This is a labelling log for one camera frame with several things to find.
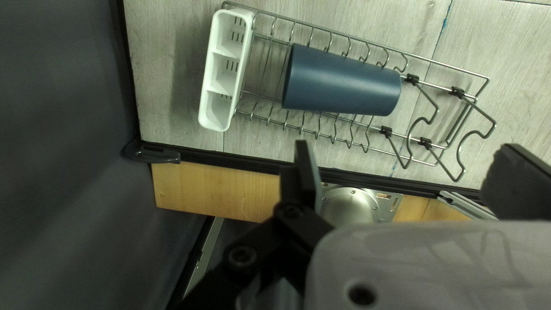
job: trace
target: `wooden board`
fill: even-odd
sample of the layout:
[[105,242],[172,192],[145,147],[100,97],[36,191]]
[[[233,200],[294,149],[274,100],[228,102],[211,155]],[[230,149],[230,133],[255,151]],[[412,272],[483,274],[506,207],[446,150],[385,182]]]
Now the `wooden board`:
[[[240,2],[430,57],[450,0]],[[232,127],[226,133],[203,129],[197,122],[210,22],[221,3],[215,0],[125,0],[142,138],[172,145],[290,160],[293,141],[304,138],[297,131],[283,131],[259,121],[251,125],[245,117],[234,118]],[[346,42],[334,42],[332,51],[339,54],[341,49],[345,49],[343,44],[346,45]],[[352,54],[361,52],[355,48],[351,51]],[[381,53],[374,51],[370,62],[383,61]],[[410,68],[414,67],[415,63],[411,63]],[[426,66],[417,69],[418,75],[426,74]],[[249,79],[258,80],[258,74],[250,74]],[[409,89],[405,90],[396,111],[389,117],[377,117],[373,125],[386,125],[397,132],[404,132],[415,100],[416,95]],[[316,119],[310,117],[307,121],[309,127],[317,126]],[[324,126],[332,129],[331,124]],[[344,127],[341,130],[343,136],[348,132]],[[376,132],[372,135],[373,146],[391,150],[381,135]],[[363,133],[357,136],[358,141]],[[390,175],[393,171],[395,159],[391,156],[374,152],[364,154],[359,147],[349,150],[344,143],[331,145],[328,139],[316,141],[313,136],[308,139],[321,166],[380,175]]]
[[[279,201],[279,177],[182,162],[152,164],[157,207],[263,222]],[[404,196],[394,222],[470,220],[447,205]]]
[[[454,0],[446,28],[438,42],[436,60],[485,74],[491,82],[478,105],[498,126],[487,140],[470,137],[462,157],[467,167],[464,178],[455,185],[479,188],[502,143],[519,143],[547,163],[551,163],[551,6],[512,1]],[[438,74],[430,70],[428,75]],[[459,80],[468,88],[472,81]],[[459,104],[459,100],[444,104]],[[415,115],[432,110],[418,105]],[[473,113],[467,130],[485,132],[489,122]],[[445,161],[457,174],[455,149]],[[398,178],[453,184],[440,167],[427,169],[413,165],[393,176]]]

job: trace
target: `screw hole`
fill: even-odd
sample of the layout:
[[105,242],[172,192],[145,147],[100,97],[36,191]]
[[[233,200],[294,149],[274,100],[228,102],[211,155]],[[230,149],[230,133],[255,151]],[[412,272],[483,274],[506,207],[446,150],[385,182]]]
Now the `screw hole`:
[[358,306],[366,307],[375,303],[376,296],[370,289],[356,285],[348,291],[348,298]]

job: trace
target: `wire dish rack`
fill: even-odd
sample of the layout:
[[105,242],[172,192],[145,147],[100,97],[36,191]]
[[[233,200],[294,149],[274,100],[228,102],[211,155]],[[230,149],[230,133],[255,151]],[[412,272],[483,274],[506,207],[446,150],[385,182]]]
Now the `wire dish rack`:
[[[364,153],[373,151],[394,156],[403,169],[412,163],[432,167],[439,165],[454,182],[458,182],[466,171],[461,161],[461,149],[467,138],[477,135],[486,139],[496,127],[495,120],[477,106],[478,97],[490,82],[482,74],[242,4],[226,1],[222,8],[242,8],[255,14],[250,25],[253,42],[249,64],[234,117],[265,121],[266,125],[281,126],[283,130],[297,130],[299,135],[308,133],[315,139],[325,138],[330,144],[345,143],[349,149],[359,147]],[[283,80],[293,43],[393,68],[401,74],[404,83],[402,92],[409,85],[417,90],[417,101],[426,102],[427,108],[423,110],[426,115],[411,118],[407,127],[402,126],[407,128],[405,132],[400,133],[393,131],[392,126],[399,127],[396,124],[385,125],[385,117],[378,117],[375,122],[374,116],[282,109]],[[449,81],[428,82],[429,68],[433,72],[448,72],[452,78]],[[450,86],[458,81],[463,84],[468,81],[468,87],[464,88],[470,90]],[[251,104],[243,104],[244,99]],[[453,111],[447,105],[443,113],[443,103],[451,103],[449,106]],[[489,128],[485,132],[466,131],[467,120],[477,114],[488,122]],[[425,128],[424,134],[418,134],[415,130],[421,124]],[[387,148],[374,145],[374,140],[387,141],[384,142]],[[442,160],[444,153],[454,147],[454,162],[459,169],[450,169],[449,161],[445,163]]]

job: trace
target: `bolt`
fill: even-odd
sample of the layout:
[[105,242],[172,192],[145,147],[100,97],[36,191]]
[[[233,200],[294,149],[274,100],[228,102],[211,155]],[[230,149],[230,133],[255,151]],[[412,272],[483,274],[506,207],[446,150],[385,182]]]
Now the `bolt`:
[[282,208],[281,212],[283,213],[283,216],[288,218],[297,218],[304,215],[303,211],[294,205],[286,205]]
[[238,245],[230,250],[229,262],[236,267],[247,267],[256,261],[256,251],[250,245]]

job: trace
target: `wall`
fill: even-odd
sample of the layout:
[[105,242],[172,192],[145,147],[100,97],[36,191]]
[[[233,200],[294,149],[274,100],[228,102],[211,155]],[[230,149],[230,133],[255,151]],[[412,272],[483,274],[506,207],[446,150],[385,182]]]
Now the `wall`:
[[0,3],[0,309],[164,309],[203,217],[155,207],[116,2]]

